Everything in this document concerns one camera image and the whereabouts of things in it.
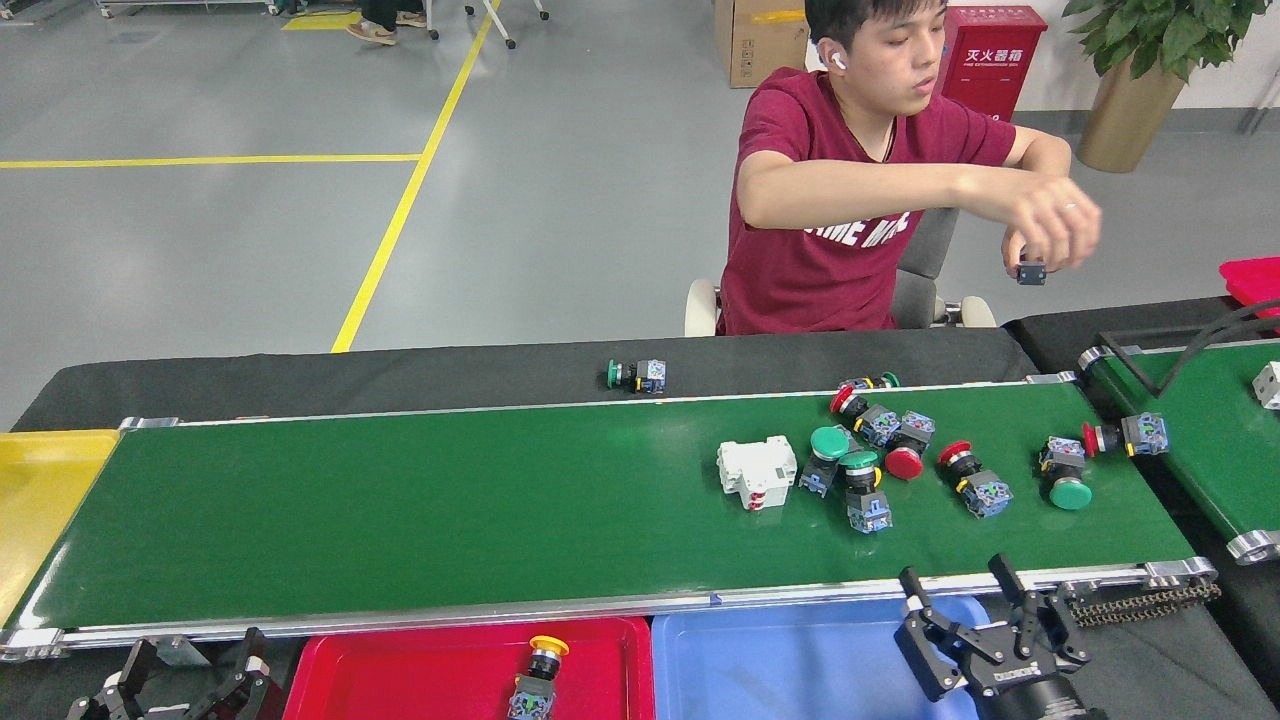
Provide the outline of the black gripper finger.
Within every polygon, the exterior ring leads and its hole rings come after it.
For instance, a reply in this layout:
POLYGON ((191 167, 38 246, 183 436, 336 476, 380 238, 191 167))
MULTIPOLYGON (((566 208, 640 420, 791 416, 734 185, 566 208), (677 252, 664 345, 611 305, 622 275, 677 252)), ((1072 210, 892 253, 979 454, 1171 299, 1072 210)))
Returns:
POLYGON ((69 719, 145 719, 138 696, 159 664, 157 646, 148 639, 137 641, 119 673, 102 684, 92 697, 76 700, 68 710, 69 719))
POLYGON ((188 708, 188 719, 282 719, 285 692, 270 675, 265 646, 265 634, 248 628, 238 644, 237 669, 188 708))
POLYGON ((1052 659, 1056 669, 1079 669, 1091 661, 1083 641, 1073 637, 1080 626, 1057 594, 1025 588, 1004 553, 992 556, 988 569, 1010 605, 1015 657, 1052 659))
POLYGON ((986 638, 975 628, 954 623, 933 609, 914 568, 901 570, 899 582, 908 610, 893 638, 929 701, 938 701, 970 682, 968 656, 977 655, 992 666, 1001 664, 993 637, 986 638))

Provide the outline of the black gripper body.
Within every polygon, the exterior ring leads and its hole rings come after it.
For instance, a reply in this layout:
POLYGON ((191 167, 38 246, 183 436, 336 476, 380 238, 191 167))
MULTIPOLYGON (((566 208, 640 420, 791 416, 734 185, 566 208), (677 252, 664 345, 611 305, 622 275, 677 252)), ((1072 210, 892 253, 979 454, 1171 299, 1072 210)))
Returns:
POLYGON ((1062 674, 1044 674, 1037 661, 1002 671, 979 666, 966 692, 979 719, 1108 719, 1102 708, 1087 708, 1062 674))

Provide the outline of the person's right hand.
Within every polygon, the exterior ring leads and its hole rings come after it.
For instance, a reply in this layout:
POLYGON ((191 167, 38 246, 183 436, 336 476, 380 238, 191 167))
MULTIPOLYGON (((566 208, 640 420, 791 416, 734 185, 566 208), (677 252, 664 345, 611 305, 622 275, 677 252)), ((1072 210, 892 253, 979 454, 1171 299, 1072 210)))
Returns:
POLYGON ((1073 179, 1037 176, 1012 196, 1005 270, 1015 277, 1024 261, 1043 263, 1047 272, 1076 269, 1093 255, 1101 224, 1100 206, 1073 179))

